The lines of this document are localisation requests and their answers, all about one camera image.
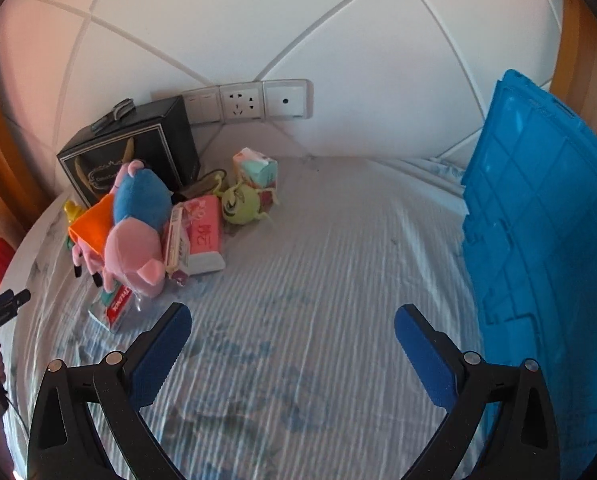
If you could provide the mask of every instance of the screw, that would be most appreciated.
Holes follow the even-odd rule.
[[[48,371],[50,372],[57,372],[59,371],[61,368],[63,367],[63,361],[61,361],[60,359],[54,359],[49,365],[48,365]]]
[[[479,365],[481,363],[481,357],[476,352],[465,352],[463,359],[469,365]]]
[[[107,357],[105,357],[105,362],[108,365],[114,366],[120,363],[121,361],[123,361],[123,354],[121,354],[120,352],[112,352],[111,354],[108,354]]]
[[[540,366],[533,359],[525,359],[525,368],[530,372],[537,372],[540,369]]]

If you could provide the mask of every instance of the bed sheet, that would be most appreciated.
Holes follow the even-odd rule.
[[[12,342],[9,387],[24,421],[50,360],[98,362],[181,301],[192,336],[142,415],[186,478],[400,478],[445,412],[393,334],[396,309],[414,303],[457,346],[481,350],[459,187],[402,161],[282,159],[279,171],[282,204],[271,221],[226,235],[227,268],[168,284],[116,335],[86,312],[96,290],[74,279],[58,214]],[[92,411],[117,473],[130,478],[101,410]],[[8,430],[24,470],[11,414]],[[473,444],[463,476],[482,435]]]
[[[9,289],[18,293],[27,286],[30,269],[36,260],[41,245],[45,241],[48,228],[54,223],[56,216],[63,211],[63,204],[70,196],[71,192],[66,191],[57,197],[29,230],[7,267],[0,285],[0,294]],[[17,318],[15,317],[0,327],[0,342],[3,345],[1,351],[5,362],[9,362],[11,359],[16,321]]]

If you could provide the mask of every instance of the black box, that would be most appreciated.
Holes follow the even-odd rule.
[[[110,191],[123,162],[144,160],[171,191],[194,182],[200,168],[181,96],[136,108],[125,100],[75,134],[57,157],[88,206]]]

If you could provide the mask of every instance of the white wall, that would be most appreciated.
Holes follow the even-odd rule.
[[[562,0],[7,0],[6,113],[48,189],[54,154],[121,99],[307,78],[307,121],[197,128],[205,158],[442,156],[465,164],[508,68],[552,76]]]

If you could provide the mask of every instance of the blue plastic crate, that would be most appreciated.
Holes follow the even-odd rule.
[[[540,362],[563,478],[577,478],[597,452],[597,136],[510,70],[463,184],[485,357]]]

